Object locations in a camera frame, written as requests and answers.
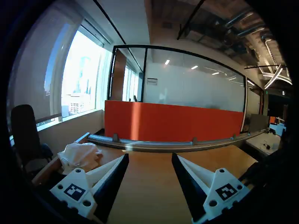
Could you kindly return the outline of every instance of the exposed ceiling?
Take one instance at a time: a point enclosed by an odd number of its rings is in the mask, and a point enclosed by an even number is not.
[[[152,0],[152,16],[165,28],[183,27],[199,0]],[[259,68],[264,85],[280,64],[285,65],[278,43],[260,16],[243,0],[206,0],[181,38],[206,45],[245,66],[277,65]],[[287,71],[280,74],[288,78]],[[276,80],[272,88],[292,90],[289,83]]]

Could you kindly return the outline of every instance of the glass wall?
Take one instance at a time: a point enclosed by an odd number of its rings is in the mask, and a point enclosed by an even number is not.
[[[148,49],[147,56],[143,102],[243,112],[242,75],[183,53]]]
[[[243,132],[249,131],[252,114],[263,114],[264,91],[247,78],[247,109],[243,125]]]
[[[121,48],[116,49],[115,52],[109,99],[140,102],[145,49]]]

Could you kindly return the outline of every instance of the desk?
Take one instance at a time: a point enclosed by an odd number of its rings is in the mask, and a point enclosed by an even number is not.
[[[266,156],[275,152],[278,149],[279,143],[280,137],[272,133],[262,133],[258,136],[246,140],[246,144],[252,146]],[[264,146],[263,144],[270,145],[270,149],[266,149],[266,146]]]
[[[126,151],[98,146],[101,165]],[[191,223],[183,191],[171,162],[171,153],[127,152],[129,165],[108,217],[114,223]],[[206,169],[226,168],[237,178],[256,162],[234,145],[178,153]]]

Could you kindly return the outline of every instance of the window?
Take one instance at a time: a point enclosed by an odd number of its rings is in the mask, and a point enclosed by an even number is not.
[[[138,75],[126,66],[124,71],[123,101],[133,100],[134,95],[137,96],[138,91]]]
[[[11,110],[21,104],[32,106],[37,127],[104,108],[109,42],[73,7],[56,1],[29,31],[11,73],[8,124]]]
[[[95,109],[96,85],[103,43],[95,43],[80,30],[75,34],[64,67],[62,117]],[[78,107],[72,111],[71,106]]]

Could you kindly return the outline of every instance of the glass partition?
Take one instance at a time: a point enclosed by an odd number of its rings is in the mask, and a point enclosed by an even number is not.
[[[150,45],[114,52],[108,99],[244,112],[245,76],[220,62]]]
[[[145,79],[143,102],[238,112],[244,109],[244,77],[206,59],[149,49]]]

